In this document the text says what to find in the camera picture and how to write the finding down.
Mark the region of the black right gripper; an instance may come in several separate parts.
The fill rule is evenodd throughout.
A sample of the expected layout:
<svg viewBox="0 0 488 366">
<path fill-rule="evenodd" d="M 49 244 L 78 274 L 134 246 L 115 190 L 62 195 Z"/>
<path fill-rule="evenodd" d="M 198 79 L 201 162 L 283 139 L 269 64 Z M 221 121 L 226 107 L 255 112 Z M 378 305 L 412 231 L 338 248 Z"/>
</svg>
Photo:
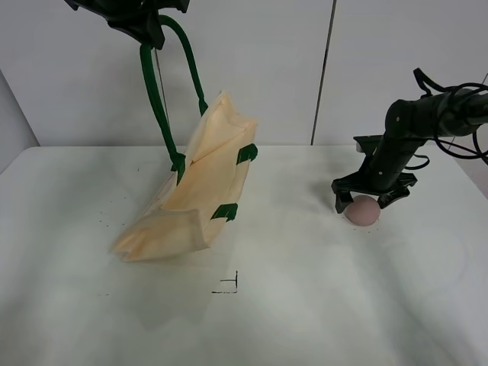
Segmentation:
<svg viewBox="0 0 488 366">
<path fill-rule="evenodd" d="M 338 214 L 354 202 L 352 191 L 377 196 L 380 209 L 410 195 L 409 188 L 416 183 L 416 177 L 403 170 L 416 152 L 416 140 L 381 136 L 374 155 L 364 154 L 358 171 L 332 182 Z"/>
</svg>

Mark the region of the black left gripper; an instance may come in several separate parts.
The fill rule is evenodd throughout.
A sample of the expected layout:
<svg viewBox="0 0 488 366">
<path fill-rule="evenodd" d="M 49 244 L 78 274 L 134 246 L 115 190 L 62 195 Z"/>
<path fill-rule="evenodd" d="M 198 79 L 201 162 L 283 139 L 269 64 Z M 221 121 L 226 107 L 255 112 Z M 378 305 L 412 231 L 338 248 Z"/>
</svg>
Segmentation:
<svg viewBox="0 0 488 366">
<path fill-rule="evenodd" d="M 112 29 L 125 33 L 141 44 L 162 49 L 165 37 L 159 25 L 159 10 L 175 8 L 185 13 L 189 0 L 66 0 L 74 10 L 84 8 L 106 20 Z"/>
</svg>

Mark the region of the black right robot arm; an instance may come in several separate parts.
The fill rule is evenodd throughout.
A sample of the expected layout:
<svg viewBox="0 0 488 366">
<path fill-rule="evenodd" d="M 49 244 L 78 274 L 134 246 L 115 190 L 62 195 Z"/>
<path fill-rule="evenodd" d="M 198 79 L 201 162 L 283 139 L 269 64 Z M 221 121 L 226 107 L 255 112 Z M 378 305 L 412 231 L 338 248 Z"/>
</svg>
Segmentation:
<svg viewBox="0 0 488 366">
<path fill-rule="evenodd" d="M 409 196 L 417 182 L 408 163 L 429 140 L 444 149 L 441 137 L 474 135 L 487 123 L 487 93 L 462 86 L 417 101 L 395 101 L 387 111 L 382 135 L 356 136 L 364 161 L 358 171 L 332 182 L 335 210 L 353 202 L 352 193 L 377 197 L 381 209 Z"/>
</svg>

